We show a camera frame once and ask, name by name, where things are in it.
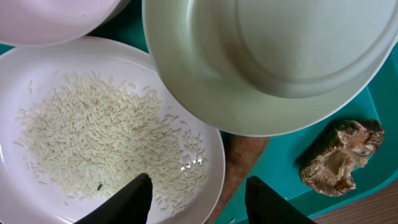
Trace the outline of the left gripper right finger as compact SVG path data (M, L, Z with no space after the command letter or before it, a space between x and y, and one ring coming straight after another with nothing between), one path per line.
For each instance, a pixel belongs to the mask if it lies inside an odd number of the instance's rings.
M255 175L246 179L245 206L250 224L316 224Z

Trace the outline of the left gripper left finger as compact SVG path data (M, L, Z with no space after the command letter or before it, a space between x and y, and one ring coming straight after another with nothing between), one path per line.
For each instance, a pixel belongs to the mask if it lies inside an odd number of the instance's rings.
M152 190L151 178L141 173L75 224L146 224Z

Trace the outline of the large white plate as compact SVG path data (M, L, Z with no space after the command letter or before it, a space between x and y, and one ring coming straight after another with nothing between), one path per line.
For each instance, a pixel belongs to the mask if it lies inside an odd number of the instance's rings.
M141 173L149 223L204 223L224 167L220 132L147 53L96 37L1 53L2 223L74 223Z

